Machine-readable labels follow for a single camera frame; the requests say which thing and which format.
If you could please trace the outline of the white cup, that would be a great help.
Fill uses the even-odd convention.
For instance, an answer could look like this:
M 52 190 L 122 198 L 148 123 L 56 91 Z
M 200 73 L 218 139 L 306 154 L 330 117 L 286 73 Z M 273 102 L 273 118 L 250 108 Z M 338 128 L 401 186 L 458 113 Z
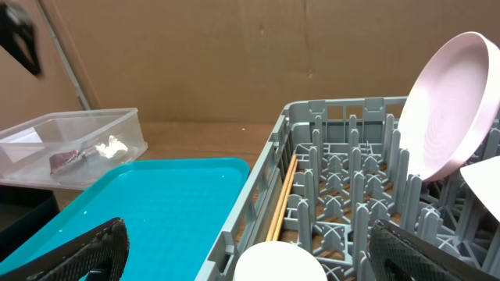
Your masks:
M 234 281 L 327 281 L 321 264 L 301 247 L 267 241 L 248 248 L 238 259 Z

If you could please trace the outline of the red snack wrapper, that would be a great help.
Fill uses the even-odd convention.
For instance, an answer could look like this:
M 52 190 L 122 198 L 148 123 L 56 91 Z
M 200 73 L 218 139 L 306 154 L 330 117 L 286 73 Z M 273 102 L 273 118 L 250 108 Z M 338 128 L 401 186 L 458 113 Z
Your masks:
M 80 150 L 65 151 L 49 157 L 50 174 L 55 175 L 64 170 L 73 168 L 86 158 L 97 153 L 96 148 L 81 148 Z

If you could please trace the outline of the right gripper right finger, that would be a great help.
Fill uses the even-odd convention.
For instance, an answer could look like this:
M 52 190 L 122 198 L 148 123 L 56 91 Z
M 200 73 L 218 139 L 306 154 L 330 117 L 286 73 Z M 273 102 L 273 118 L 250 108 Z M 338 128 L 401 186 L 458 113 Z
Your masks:
M 373 224 L 369 255 L 378 281 L 498 281 L 386 220 Z

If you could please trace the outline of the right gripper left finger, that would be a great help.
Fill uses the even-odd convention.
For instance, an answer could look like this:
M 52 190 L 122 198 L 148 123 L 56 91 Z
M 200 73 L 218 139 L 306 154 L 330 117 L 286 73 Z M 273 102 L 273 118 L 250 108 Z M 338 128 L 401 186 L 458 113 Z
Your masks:
M 129 251 L 125 222 L 116 217 L 1 275 L 1 280 L 119 280 Z

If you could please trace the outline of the teal serving tray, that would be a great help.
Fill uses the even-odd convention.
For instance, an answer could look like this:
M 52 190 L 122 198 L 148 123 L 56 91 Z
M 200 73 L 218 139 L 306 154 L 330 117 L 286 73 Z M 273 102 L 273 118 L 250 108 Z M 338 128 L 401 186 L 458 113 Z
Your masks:
M 18 268 L 120 217 L 130 239 L 124 280 L 193 280 L 249 174 L 239 158 L 138 161 L 108 173 L 1 263 Z

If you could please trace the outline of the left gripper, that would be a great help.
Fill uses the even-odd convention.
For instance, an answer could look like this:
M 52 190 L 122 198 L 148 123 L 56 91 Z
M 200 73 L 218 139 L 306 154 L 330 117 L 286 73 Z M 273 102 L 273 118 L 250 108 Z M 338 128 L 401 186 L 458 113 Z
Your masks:
M 36 33 L 27 12 L 13 3 L 1 2 L 1 46 L 33 76 L 42 74 Z

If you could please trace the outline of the pink plate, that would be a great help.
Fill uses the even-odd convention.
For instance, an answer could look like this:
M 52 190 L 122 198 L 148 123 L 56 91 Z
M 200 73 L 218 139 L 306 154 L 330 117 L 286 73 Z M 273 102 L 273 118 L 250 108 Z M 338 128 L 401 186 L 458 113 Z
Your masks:
M 398 121 L 408 172 L 445 178 L 479 148 L 499 110 L 499 48 L 469 31 L 444 44 L 425 65 Z

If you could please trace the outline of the pink bowl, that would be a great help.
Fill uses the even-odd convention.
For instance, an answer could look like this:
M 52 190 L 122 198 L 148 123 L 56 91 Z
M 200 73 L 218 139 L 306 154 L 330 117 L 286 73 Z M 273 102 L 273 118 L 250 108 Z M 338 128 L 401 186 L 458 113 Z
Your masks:
M 499 220 L 499 157 L 464 166 L 460 173 L 484 207 Z

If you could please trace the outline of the white napkin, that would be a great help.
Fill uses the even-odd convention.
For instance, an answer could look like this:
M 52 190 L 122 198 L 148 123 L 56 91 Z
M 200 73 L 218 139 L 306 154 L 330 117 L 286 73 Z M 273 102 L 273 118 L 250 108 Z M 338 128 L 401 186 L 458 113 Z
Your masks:
M 109 136 L 108 144 L 98 144 L 95 149 L 102 157 L 108 159 L 121 158 L 128 152 L 128 147 L 113 135 Z

